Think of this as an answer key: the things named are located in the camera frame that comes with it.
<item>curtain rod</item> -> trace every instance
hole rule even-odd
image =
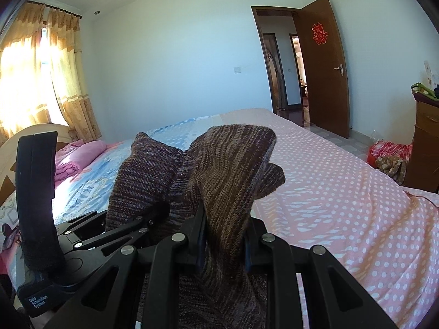
[[[77,16],[77,17],[79,17],[80,19],[82,18],[81,15],[77,15],[76,13],[73,13],[73,12],[70,12],[70,11],[67,11],[67,10],[63,10],[62,8],[59,8],[59,7],[56,7],[56,6],[48,5],[48,4],[45,4],[45,3],[42,3],[42,2],[31,1],[31,0],[29,0],[28,2],[36,3],[36,4],[38,4],[38,5],[45,5],[46,7],[50,7],[50,8],[56,8],[56,9],[62,11],[62,12],[69,13],[69,14],[71,14],[71,15],[73,15],[73,16]]]

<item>door handle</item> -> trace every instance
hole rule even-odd
[[[427,117],[427,119],[429,119],[430,121],[433,121],[433,122],[439,124],[439,121],[436,120],[436,119],[434,119],[433,117],[431,117],[431,116],[426,116],[426,117]]]
[[[342,76],[345,75],[345,74],[343,73],[343,64],[340,64],[340,66],[339,66],[338,68],[334,68],[334,70],[339,70]]]

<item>blue bedsheet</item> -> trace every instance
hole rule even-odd
[[[221,125],[219,115],[199,117],[146,132],[153,139],[182,150],[210,127]],[[64,181],[55,191],[53,214],[56,224],[96,210],[107,209],[121,163],[130,155],[132,140],[115,144],[80,174]]]

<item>floor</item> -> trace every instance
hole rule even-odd
[[[319,135],[331,141],[338,147],[343,148],[344,150],[352,153],[358,158],[366,161],[367,153],[369,151],[369,146],[357,141],[354,138],[346,139],[339,135],[333,134],[332,132],[326,131],[323,128],[317,127],[310,123],[309,121],[309,107],[308,107],[308,98],[304,96],[303,98],[303,112],[302,109],[299,110],[278,110],[277,115],[287,119],[300,127],[304,127],[307,130]]]
[[[336,134],[333,134],[332,132],[326,131],[323,128],[317,127],[317,126],[309,126],[305,127],[307,130],[315,133],[316,135],[319,135],[320,137],[323,137],[327,139],[328,141],[331,141],[338,147],[343,148],[344,150],[352,153],[353,155],[357,156],[358,158],[362,159],[363,161],[366,161],[367,159],[367,153],[369,150],[369,146],[357,141],[354,138],[344,138],[341,136],[338,136]]]

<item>wooden dresser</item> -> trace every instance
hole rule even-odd
[[[416,125],[413,151],[404,185],[437,193],[439,187],[439,103],[422,94],[414,96]]]

